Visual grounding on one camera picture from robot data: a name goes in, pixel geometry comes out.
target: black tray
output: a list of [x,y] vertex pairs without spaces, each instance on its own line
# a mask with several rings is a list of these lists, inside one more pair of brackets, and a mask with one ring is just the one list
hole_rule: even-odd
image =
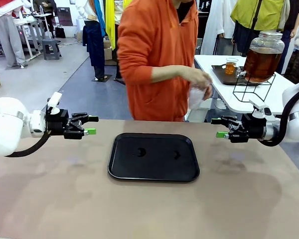
[[199,175],[193,143],[183,135],[122,133],[108,172],[116,179],[191,182]]
[[[228,86],[234,86],[237,84],[237,86],[246,86],[247,85],[247,80],[245,79],[239,79],[237,82],[237,78],[236,78],[236,69],[234,71],[234,73],[232,75],[227,75],[225,73],[225,69],[223,69],[223,66],[226,66],[226,64],[221,65],[221,66],[211,66],[213,68],[213,71],[215,73],[215,75],[218,77],[218,79],[220,80],[221,83],[223,83],[224,85],[228,85]],[[253,82],[249,82],[248,86],[258,86],[259,83],[253,83]]]

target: jar lid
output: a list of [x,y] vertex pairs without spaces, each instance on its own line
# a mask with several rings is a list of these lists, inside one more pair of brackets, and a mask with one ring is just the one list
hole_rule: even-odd
[[280,32],[276,32],[275,30],[271,30],[271,31],[261,31],[259,33],[259,36],[262,37],[272,37],[272,38],[279,38],[281,39],[283,34]]

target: stool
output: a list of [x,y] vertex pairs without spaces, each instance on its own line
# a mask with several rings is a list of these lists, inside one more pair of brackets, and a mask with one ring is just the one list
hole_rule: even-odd
[[43,48],[43,54],[44,54],[45,60],[47,60],[48,56],[55,57],[55,60],[60,59],[61,53],[60,53],[60,49],[57,44],[57,40],[43,39],[42,40],[42,48]]

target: glass cup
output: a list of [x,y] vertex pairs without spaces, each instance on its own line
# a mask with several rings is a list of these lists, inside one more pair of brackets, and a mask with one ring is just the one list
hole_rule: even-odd
[[235,72],[236,64],[238,62],[238,59],[236,58],[227,58],[225,73],[227,75],[232,75]]

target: plastic bag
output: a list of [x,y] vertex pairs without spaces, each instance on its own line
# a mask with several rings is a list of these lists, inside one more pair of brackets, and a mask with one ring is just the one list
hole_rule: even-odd
[[205,91],[201,91],[197,88],[191,88],[189,92],[188,107],[191,110],[196,110],[199,108],[200,103],[203,102]]

